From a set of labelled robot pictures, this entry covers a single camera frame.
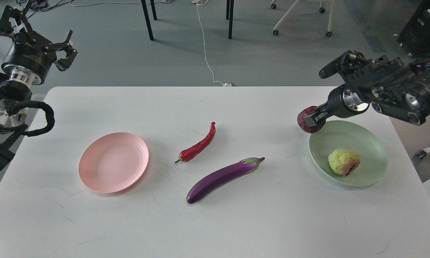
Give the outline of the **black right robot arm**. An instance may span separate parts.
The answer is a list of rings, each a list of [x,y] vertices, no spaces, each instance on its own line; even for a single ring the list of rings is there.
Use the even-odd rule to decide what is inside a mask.
[[[319,131],[326,119],[347,119],[372,107],[377,113],[421,125],[430,115],[430,58],[407,63],[399,57],[368,59],[346,51],[319,71],[319,77],[339,75],[344,83],[333,89],[325,103],[304,109],[297,123],[306,132]]]

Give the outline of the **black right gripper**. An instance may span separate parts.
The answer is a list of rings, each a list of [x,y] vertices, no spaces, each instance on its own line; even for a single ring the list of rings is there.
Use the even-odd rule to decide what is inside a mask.
[[[369,104],[360,100],[357,93],[345,87],[338,87],[330,92],[327,103],[305,108],[302,111],[302,122],[307,127],[323,127],[326,117],[347,119],[365,113],[369,107]]]

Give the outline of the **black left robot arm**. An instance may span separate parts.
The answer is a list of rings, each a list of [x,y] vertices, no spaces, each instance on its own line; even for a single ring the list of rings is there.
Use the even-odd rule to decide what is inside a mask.
[[[31,27],[27,12],[32,6],[31,0],[24,7],[7,5],[0,17],[0,36],[12,39],[0,72],[0,172],[14,158],[10,147],[19,137],[45,134],[55,125],[53,109],[33,101],[30,87],[44,83],[52,65],[66,71],[77,55],[72,31],[65,41],[53,43]]]

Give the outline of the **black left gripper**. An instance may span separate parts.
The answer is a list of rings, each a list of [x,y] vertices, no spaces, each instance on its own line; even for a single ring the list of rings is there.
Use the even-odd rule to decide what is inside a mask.
[[[26,68],[36,75],[33,85],[41,85],[45,82],[52,64],[59,71],[66,71],[78,52],[71,42],[72,30],[68,31],[65,41],[61,43],[52,43],[39,34],[32,36],[33,29],[26,16],[29,9],[29,5],[7,5],[4,8],[0,17],[0,36],[12,39],[13,44],[1,67],[9,75],[15,66]],[[64,58],[57,57],[60,51],[66,54]]]

